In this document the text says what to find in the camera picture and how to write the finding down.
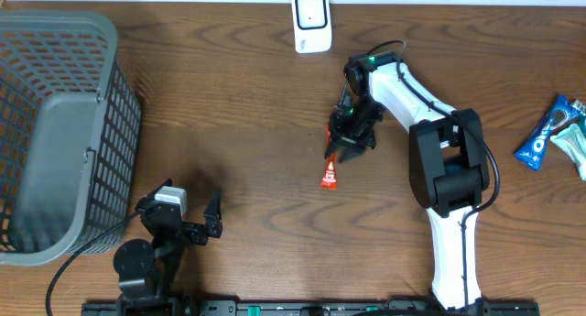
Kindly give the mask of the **red Nescafe stick sachet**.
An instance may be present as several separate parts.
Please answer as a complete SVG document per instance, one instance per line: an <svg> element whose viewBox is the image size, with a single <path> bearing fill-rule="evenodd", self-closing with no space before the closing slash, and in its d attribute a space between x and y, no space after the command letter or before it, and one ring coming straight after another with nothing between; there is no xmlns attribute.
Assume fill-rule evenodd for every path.
<svg viewBox="0 0 586 316"><path fill-rule="evenodd" d="M337 189L337 173L335 168L336 152L333 151L327 158L324 173L321 180L321 187L325 190L335 191Z"/></svg>

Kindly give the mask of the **blue Oreo cookie pack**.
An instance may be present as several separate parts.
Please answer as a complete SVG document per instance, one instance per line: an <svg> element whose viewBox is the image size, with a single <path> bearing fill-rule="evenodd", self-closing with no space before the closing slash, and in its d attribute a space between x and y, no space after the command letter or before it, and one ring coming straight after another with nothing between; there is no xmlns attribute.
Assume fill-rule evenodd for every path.
<svg viewBox="0 0 586 316"><path fill-rule="evenodd" d="M514 153L515 158L528 168L540 171L551 133L580 117L580 113L571 106L572 103L565 95L559 95L534 131Z"/></svg>

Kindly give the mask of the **mint green wipes pack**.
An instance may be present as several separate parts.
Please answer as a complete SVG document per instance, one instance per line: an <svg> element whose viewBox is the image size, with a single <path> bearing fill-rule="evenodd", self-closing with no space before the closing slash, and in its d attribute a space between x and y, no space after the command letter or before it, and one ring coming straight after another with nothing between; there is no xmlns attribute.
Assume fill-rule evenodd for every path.
<svg viewBox="0 0 586 316"><path fill-rule="evenodd" d="M552 136L550 141L570 157L581 179L585 180L585 136L579 125L570 124Z"/></svg>

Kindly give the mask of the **teal mouthwash bottle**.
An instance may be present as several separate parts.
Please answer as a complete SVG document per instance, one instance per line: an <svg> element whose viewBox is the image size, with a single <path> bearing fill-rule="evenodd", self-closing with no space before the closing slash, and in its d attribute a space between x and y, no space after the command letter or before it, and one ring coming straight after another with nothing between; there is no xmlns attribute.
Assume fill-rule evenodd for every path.
<svg viewBox="0 0 586 316"><path fill-rule="evenodd" d="M575 100L571 106L580 113L581 118L586 117L586 104L582 103L579 100Z"/></svg>

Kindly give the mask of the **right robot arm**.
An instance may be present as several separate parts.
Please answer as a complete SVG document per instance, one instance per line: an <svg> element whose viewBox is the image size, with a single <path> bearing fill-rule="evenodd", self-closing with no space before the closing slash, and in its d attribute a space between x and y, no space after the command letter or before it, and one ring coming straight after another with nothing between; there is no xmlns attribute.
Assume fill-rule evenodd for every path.
<svg viewBox="0 0 586 316"><path fill-rule="evenodd" d="M475 274L475 209L489 186L482 124L430 93L393 51L352 56L331 113L324 156L360 155L376 145L389 112L408 133L408 180L431 224L432 296L443 311L466 311L482 294Z"/></svg>

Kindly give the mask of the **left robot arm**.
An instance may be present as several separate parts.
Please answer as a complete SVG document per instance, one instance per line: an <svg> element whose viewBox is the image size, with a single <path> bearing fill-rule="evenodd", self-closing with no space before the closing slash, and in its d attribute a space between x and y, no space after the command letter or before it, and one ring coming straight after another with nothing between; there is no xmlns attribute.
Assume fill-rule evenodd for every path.
<svg viewBox="0 0 586 316"><path fill-rule="evenodd" d="M118 315L198 315L193 299L172 290L184 252L206 245L222 235L222 191L216 190L204 210L203 223L183 216L188 210L187 192L165 180L136 204L141 224L152 239L133 239L114 254L121 296Z"/></svg>

